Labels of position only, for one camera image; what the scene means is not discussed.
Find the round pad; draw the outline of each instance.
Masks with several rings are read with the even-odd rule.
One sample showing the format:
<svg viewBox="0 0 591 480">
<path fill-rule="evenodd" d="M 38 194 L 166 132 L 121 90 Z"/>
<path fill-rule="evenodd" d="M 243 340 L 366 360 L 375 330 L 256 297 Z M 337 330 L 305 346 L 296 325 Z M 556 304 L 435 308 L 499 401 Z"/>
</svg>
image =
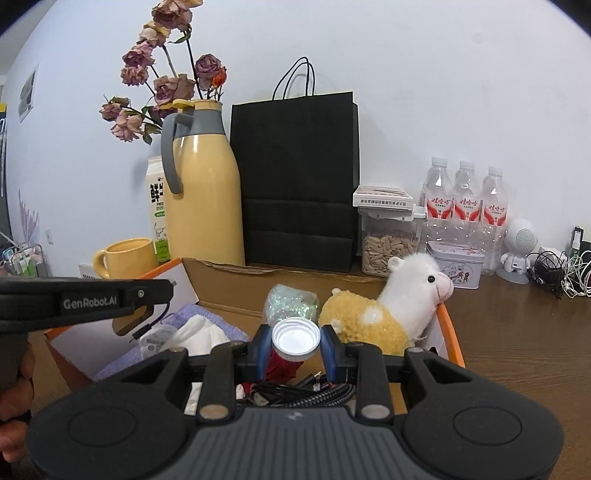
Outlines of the round pad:
<svg viewBox="0 0 591 480">
<path fill-rule="evenodd" d="M 420 463 L 470 480 L 546 478 L 560 454 L 560 423 L 541 405 L 492 382 L 438 385 L 402 433 Z"/>
<path fill-rule="evenodd" d="M 31 459 L 59 480 L 143 478 L 168 464 L 187 438 L 185 418 L 149 385 L 73 393 L 33 418 Z"/>
</svg>

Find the yellow mug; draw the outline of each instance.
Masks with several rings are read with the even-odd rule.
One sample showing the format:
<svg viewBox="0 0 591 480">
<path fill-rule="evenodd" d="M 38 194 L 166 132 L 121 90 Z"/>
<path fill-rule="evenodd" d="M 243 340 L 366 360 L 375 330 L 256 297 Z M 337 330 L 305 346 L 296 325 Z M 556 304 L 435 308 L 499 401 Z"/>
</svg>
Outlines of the yellow mug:
<svg viewBox="0 0 591 480">
<path fill-rule="evenodd" d="M 97 252 L 92 261 L 102 278 L 140 278 L 158 266 L 154 244 L 149 238 L 123 240 Z"/>
</svg>

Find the dried rose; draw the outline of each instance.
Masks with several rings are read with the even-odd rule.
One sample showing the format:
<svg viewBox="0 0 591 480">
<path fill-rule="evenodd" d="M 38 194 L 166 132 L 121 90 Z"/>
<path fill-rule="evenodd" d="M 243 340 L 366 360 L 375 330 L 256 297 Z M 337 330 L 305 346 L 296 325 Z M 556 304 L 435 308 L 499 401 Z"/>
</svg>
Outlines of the dried rose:
<svg viewBox="0 0 591 480">
<path fill-rule="evenodd" d="M 123 61 L 127 67 L 142 67 L 143 69 L 153 65 L 152 51 L 154 46 L 147 41 L 133 47 L 123 55 Z"/>
<path fill-rule="evenodd" d="M 163 27 L 185 31 L 189 28 L 193 13 L 184 0 L 162 0 L 152 9 L 152 17 Z"/>
<path fill-rule="evenodd" d="M 211 53 L 201 55 L 195 62 L 195 72 L 199 81 L 199 88 L 207 91 L 212 86 L 212 79 L 222 70 L 222 62 Z"/>
<path fill-rule="evenodd" d="M 154 80 L 154 90 L 156 92 L 156 103 L 158 106 L 164 106 L 164 109 L 170 108 L 168 104 L 176 99 L 190 100 L 195 95 L 195 82 L 187 77 L 185 73 L 180 73 L 178 77 L 163 77 Z"/>
<path fill-rule="evenodd" d="M 114 122 L 121 113 L 121 105 L 118 103 L 106 103 L 99 110 L 99 113 L 103 116 L 103 120 Z"/>
<path fill-rule="evenodd" d="M 119 140 L 123 140 L 124 142 L 133 142 L 133 140 L 139 138 L 135 134 L 143 134 L 141 129 L 143 122 L 144 121 L 141 115 L 129 116 L 123 110 L 118 115 L 115 125 L 113 128 L 111 128 L 111 133 L 119 138 Z"/>
<path fill-rule="evenodd" d="M 144 25 L 144 29 L 140 32 L 138 43 L 146 41 L 154 47 L 163 47 L 169 36 L 169 28 L 158 25 L 154 20 L 151 20 Z"/>
<path fill-rule="evenodd" d="M 157 117 L 157 118 L 166 118 L 171 113 L 177 113 L 176 108 L 160 108 L 158 105 L 154 105 L 150 107 L 150 118 Z"/>
<path fill-rule="evenodd" d="M 228 74 L 226 73 L 226 67 L 222 67 L 222 69 L 216 73 L 215 77 L 212 78 L 212 87 L 221 87 L 224 83 L 226 83 L 227 79 Z"/>
<path fill-rule="evenodd" d="M 121 78 L 126 85 L 143 85 L 148 81 L 148 71 L 142 67 L 126 67 L 121 69 Z"/>
</svg>

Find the white cloth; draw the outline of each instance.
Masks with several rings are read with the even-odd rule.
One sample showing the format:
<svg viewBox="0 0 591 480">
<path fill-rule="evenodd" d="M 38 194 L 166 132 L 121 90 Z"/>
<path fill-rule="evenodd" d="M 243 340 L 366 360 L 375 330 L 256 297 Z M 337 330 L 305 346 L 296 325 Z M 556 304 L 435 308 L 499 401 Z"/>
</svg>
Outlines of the white cloth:
<svg viewBox="0 0 591 480">
<path fill-rule="evenodd" d="M 207 355 L 212 348 L 230 340 L 223 330 L 207 320 L 203 315 L 195 315 L 185 323 L 162 347 L 167 350 L 181 346 L 189 351 L 189 355 Z M 193 383 L 191 395 L 185 408 L 186 415 L 195 415 L 197 401 L 201 393 L 201 382 Z M 236 387 L 236 398 L 244 398 L 242 385 Z"/>
</svg>

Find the human hand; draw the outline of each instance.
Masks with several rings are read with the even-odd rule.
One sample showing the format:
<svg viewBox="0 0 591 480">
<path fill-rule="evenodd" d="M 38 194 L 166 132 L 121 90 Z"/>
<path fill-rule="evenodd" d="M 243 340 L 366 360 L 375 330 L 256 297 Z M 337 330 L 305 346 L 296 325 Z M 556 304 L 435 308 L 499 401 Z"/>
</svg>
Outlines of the human hand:
<svg viewBox="0 0 591 480">
<path fill-rule="evenodd" d="M 0 452 L 8 463 L 19 461 L 25 456 L 25 434 L 27 424 L 20 420 L 13 420 L 31 409 L 33 401 L 33 370 L 35 355 L 31 346 L 22 359 L 20 376 L 15 386 L 0 393 Z"/>
</svg>

